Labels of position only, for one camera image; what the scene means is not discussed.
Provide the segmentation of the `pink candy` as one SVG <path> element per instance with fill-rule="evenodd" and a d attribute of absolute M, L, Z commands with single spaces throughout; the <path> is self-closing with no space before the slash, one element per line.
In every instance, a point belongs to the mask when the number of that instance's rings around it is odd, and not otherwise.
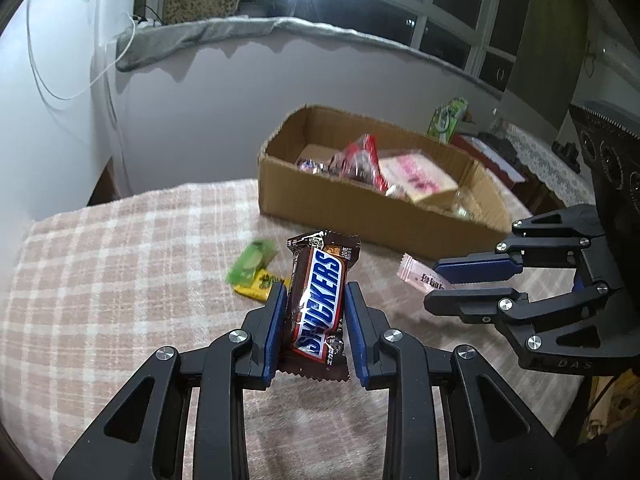
<path fill-rule="evenodd" d="M 429 295 L 436 290 L 452 289 L 452 285 L 446 278 L 406 252 L 400 260 L 397 276 L 424 295 Z"/>

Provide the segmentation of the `toast bread packet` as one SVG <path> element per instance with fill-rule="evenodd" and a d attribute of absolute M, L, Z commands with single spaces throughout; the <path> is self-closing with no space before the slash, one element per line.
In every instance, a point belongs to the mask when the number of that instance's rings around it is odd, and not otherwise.
<path fill-rule="evenodd" d="M 386 196 L 419 206 L 449 208 L 454 204 L 457 181 L 423 153 L 392 153 L 381 158 L 378 166 L 387 183 Z"/>

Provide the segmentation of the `Snickers bar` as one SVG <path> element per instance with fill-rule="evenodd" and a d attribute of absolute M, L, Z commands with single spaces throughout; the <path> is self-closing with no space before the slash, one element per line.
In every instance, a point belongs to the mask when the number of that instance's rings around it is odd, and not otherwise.
<path fill-rule="evenodd" d="M 360 247 L 359 236 L 331 230 L 288 240 L 293 267 L 278 361 L 281 372 L 318 382 L 349 378 L 343 337 L 345 286 Z"/>

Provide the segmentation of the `red dark snack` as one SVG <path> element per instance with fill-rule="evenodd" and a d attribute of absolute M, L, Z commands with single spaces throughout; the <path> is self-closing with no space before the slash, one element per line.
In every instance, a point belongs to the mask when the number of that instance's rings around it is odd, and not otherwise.
<path fill-rule="evenodd" d="M 355 180 L 385 194 L 388 184 L 382 175 L 378 161 L 375 137 L 364 134 L 336 153 L 330 160 L 328 171 L 332 176 Z"/>

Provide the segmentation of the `yellow candy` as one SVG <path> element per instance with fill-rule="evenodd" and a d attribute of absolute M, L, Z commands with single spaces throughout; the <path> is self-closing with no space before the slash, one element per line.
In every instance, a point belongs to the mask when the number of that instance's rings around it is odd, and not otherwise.
<path fill-rule="evenodd" d="M 266 269 L 262 269 L 256 273 L 252 284 L 248 286 L 234 285 L 233 291 L 243 297 L 259 301 L 263 304 L 268 300 L 272 286 L 277 283 L 281 283 L 285 287 L 291 286 L 291 280 L 289 278 L 280 278 L 280 276 Z"/>

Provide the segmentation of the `light green jelly packet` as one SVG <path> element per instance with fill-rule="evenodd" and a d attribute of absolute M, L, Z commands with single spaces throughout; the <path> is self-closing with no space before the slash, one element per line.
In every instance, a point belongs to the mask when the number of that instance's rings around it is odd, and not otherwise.
<path fill-rule="evenodd" d="M 256 274 L 265 269 L 277 253 L 272 240 L 252 240 L 232 264 L 226 276 L 230 285 L 250 286 Z"/>

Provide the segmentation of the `red gift box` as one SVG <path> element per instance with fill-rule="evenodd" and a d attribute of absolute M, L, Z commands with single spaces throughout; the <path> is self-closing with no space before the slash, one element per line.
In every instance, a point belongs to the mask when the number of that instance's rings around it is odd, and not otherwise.
<path fill-rule="evenodd" d="M 476 136 L 455 133 L 451 137 L 450 143 L 481 162 L 507 188 L 514 188 L 515 185 L 524 184 L 527 181 L 526 177 L 511 166 L 493 148 L 478 140 Z"/>

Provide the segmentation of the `white lace cloth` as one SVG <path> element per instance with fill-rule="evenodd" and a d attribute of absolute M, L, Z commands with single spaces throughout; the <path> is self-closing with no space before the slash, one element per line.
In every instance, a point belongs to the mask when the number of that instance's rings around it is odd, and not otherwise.
<path fill-rule="evenodd" d="M 502 118 L 494 120 L 491 132 L 506 138 L 514 147 L 521 164 L 565 206 L 596 203 L 587 181 L 562 162 L 549 144 Z"/>

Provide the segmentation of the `green tissue pack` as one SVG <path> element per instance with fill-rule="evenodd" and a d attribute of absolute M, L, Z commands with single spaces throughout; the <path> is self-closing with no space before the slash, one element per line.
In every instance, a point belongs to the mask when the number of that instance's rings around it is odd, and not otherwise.
<path fill-rule="evenodd" d="M 464 117 L 469 103 L 463 98 L 453 98 L 448 103 L 437 107 L 426 135 L 440 143 L 447 144 L 456 131 L 458 122 Z"/>

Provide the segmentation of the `black object on lace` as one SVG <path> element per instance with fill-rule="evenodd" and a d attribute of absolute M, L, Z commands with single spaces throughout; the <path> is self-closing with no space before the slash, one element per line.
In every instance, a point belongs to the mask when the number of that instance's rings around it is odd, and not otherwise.
<path fill-rule="evenodd" d="M 580 174 L 580 163 L 578 162 L 578 148 L 573 142 L 566 142 L 561 144 L 558 141 L 552 143 L 552 152 L 564 162 L 567 167 L 570 167 L 575 174 Z"/>

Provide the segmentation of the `plaid table cloth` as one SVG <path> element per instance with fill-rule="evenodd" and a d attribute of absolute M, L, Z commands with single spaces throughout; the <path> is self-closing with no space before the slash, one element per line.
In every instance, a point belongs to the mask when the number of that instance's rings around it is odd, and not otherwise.
<path fill-rule="evenodd" d="M 227 284 L 252 240 L 302 230 L 263 216 L 253 180 L 188 184 L 34 223 L 1 301 L 1 420 L 50 478 L 99 411 L 160 346 L 202 348 L 253 307 Z M 356 379 L 287 374 L 244 396 L 255 479 L 377 479 L 387 396 Z"/>

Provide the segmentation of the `brown cardboard box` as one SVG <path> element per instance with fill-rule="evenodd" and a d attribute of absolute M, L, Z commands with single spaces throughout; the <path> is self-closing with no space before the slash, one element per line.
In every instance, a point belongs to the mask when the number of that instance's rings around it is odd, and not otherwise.
<path fill-rule="evenodd" d="M 299 159 L 330 157 L 363 134 L 382 151 L 419 151 L 453 177 L 468 196 L 472 219 L 435 198 L 414 204 L 371 185 L 311 174 Z M 419 133 L 336 108 L 305 105 L 285 118 L 258 154 L 262 214 L 310 228 L 356 234 L 365 242 L 427 260 L 488 252 L 511 231 L 511 217 L 484 166 L 464 151 Z"/>

